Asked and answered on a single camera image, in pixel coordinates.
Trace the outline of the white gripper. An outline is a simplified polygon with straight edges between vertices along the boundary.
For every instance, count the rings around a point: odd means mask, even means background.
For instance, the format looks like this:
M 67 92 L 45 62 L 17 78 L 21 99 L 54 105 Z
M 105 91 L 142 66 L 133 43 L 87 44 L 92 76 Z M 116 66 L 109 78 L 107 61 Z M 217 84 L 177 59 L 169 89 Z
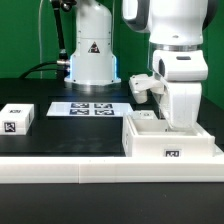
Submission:
M 199 82 L 166 82 L 159 108 L 173 130 L 190 130 L 195 126 L 201 102 Z

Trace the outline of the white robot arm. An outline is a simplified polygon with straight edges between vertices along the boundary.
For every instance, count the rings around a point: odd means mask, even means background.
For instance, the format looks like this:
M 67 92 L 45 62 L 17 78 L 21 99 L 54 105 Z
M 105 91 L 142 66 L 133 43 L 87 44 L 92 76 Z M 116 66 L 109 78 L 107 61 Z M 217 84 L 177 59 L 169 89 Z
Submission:
M 208 66 L 201 45 L 219 0 L 121 0 L 127 29 L 145 38 L 147 74 L 135 74 L 129 85 L 138 103 L 151 92 L 173 129 L 190 129 L 197 120 L 201 82 Z M 112 15 L 97 0 L 76 2 L 76 49 L 69 59 L 66 84 L 104 87 L 119 83 L 112 53 Z

